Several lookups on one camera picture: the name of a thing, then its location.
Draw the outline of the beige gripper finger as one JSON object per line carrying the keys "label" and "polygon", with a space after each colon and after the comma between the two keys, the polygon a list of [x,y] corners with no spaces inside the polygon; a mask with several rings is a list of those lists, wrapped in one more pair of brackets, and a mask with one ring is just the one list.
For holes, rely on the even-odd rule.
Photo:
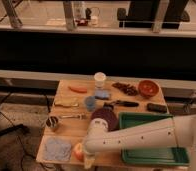
{"label": "beige gripper finger", "polygon": [[90,169],[95,161],[94,155],[85,155],[84,156],[84,168]]}

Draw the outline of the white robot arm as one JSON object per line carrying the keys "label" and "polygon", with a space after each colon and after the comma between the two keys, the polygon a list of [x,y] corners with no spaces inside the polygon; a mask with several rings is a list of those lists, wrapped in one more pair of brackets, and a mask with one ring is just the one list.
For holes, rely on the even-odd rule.
{"label": "white robot arm", "polygon": [[121,149],[160,147],[190,147],[188,171],[196,171],[196,115],[170,117],[118,131],[108,131],[107,121],[95,118],[83,139],[87,156]]}

